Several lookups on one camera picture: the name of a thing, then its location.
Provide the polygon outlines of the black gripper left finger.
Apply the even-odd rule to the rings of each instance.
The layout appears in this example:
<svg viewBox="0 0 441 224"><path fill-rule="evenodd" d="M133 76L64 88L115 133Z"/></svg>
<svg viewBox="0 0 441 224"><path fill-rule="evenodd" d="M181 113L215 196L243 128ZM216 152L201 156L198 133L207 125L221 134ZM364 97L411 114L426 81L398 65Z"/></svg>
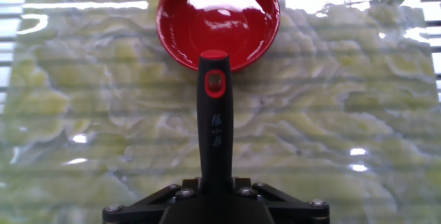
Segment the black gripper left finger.
<svg viewBox="0 0 441 224"><path fill-rule="evenodd" d="M159 224L166 210L178 201L198 196L200 178L171 184L129 206L113 204L102 210L105 224Z"/></svg>

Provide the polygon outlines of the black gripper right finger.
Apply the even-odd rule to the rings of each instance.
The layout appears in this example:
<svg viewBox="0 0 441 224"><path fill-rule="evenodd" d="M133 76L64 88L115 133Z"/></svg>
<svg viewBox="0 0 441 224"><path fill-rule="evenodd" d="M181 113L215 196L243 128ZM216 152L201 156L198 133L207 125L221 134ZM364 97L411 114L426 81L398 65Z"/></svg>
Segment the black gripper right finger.
<svg viewBox="0 0 441 224"><path fill-rule="evenodd" d="M320 199L304 202L266 183L238 177L234 177L234 193L262 206L262 214L269 217L264 223L330 224L330 206Z"/></svg>

